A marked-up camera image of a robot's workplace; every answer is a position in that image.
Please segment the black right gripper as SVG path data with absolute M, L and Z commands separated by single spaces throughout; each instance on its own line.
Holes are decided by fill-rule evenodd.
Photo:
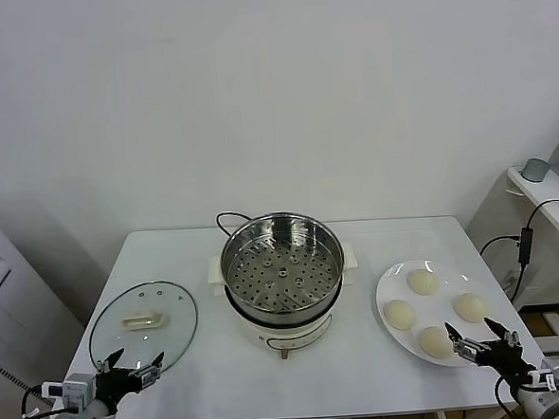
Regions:
M 519 334 L 506 329 L 493 319 L 483 320 L 499 339 L 476 342 L 469 337 L 463 337 L 450 323 L 444 323 L 447 335 L 453 343 L 453 352 L 471 363 L 492 368 L 509 385 L 531 385 L 532 372 L 536 368 L 523 359 Z

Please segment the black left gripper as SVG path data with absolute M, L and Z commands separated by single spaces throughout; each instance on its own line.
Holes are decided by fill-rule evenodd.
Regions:
M 164 352 L 157 355 L 148 366 L 136 370 L 115 368 L 123 352 L 120 348 L 96 362 L 95 395 L 106 406 L 109 414 L 117 413 L 117 405 L 125 395 L 138 394 L 142 392 L 143 384 L 153 384 L 161 377 Z

